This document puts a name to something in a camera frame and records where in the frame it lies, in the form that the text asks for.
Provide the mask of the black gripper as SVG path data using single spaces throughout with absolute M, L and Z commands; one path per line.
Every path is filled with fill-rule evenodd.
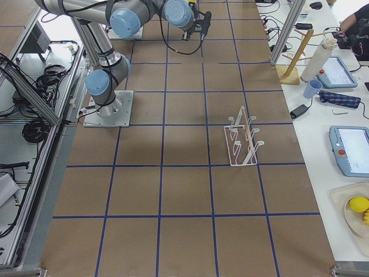
M 194 32 L 201 34 L 201 40 L 204 40 L 208 34 L 208 30 L 211 25 L 212 13 L 210 11 L 203 13 L 197 9 L 194 9 L 193 12 L 194 20 L 190 25 L 190 32 L 184 31 L 182 40 L 190 40 L 191 34 Z

